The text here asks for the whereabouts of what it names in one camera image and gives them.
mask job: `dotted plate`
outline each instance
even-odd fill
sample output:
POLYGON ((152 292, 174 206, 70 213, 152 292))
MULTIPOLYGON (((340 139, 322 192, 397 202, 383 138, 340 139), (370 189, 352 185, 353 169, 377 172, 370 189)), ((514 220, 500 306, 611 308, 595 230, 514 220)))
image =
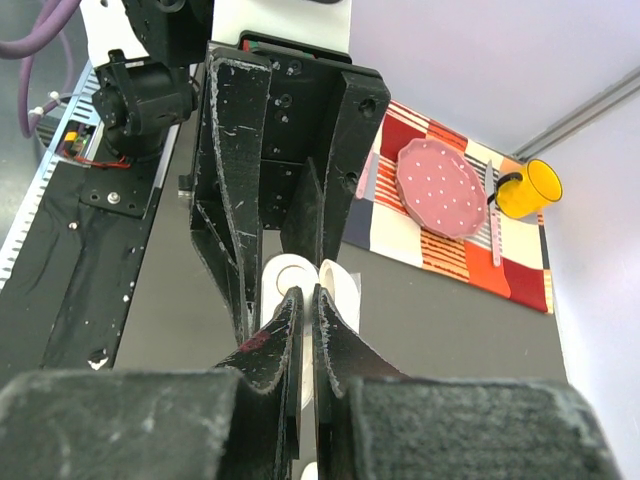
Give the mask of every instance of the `dotted plate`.
POLYGON ((487 197, 474 168, 438 140, 414 139, 398 153, 398 194, 421 227, 449 238, 475 235, 487 197))

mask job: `black mug handle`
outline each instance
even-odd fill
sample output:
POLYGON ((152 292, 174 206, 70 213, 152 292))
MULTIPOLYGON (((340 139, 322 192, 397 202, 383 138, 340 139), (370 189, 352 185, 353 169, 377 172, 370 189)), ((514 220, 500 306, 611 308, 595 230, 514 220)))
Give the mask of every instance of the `black mug handle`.
MULTIPOLYGON (((507 173, 503 177, 500 177, 498 179, 498 181, 496 182, 496 193, 498 192, 498 190, 500 189, 500 187, 502 185, 504 185, 505 183, 507 183, 510 180, 518 180, 519 182, 521 182, 522 181, 522 174, 520 172, 512 172, 512 173, 507 173)), ((495 193, 492 193, 491 195, 489 195, 489 197, 487 198, 487 205, 489 205, 495 199, 496 199, 496 194, 495 193)))

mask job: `yellow mug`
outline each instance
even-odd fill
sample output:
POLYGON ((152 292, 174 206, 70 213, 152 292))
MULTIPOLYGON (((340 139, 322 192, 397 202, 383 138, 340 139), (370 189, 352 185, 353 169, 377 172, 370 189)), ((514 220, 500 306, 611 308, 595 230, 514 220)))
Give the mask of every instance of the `yellow mug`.
POLYGON ((562 198, 558 174, 542 160, 531 160, 520 170, 498 180, 494 199, 500 210, 511 218, 523 218, 562 198))

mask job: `knife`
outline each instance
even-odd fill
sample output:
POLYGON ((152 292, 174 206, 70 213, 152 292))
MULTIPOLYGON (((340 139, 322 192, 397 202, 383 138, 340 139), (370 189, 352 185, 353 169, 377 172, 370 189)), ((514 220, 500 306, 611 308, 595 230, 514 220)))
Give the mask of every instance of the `knife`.
MULTIPOLYGON (((484 174, 484 191, 487 198, 496 193, 496 184, 493 181, 493 164, 491 161, 487 163, 487 170, 484 174)), ((491 229, 491 254, 493 255, 493 266, 500 266, 500 217, 496 208, 495 200, 488 205, 489 207, 489 226, 491 229)))

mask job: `colorful tablecloth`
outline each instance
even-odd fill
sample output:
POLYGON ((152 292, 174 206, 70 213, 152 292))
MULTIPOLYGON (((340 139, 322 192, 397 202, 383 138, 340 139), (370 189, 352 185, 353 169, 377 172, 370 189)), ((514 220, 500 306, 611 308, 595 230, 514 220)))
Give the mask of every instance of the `colorful tablecloth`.
POLYGON ((414 138, 437 138, 457 149, 481 181, 489 161, 494 177, 519 164, 442 124, 392 102, 361 179, 344 240, 409 265, 455 278, 545 313, 553 312, 551 270, 542 214, 513 220, 501 212, 500 267, 491 256, 488 219, 482 230, 451 240, 421 229, 405 210, 395 184, 398 152, 414 138))

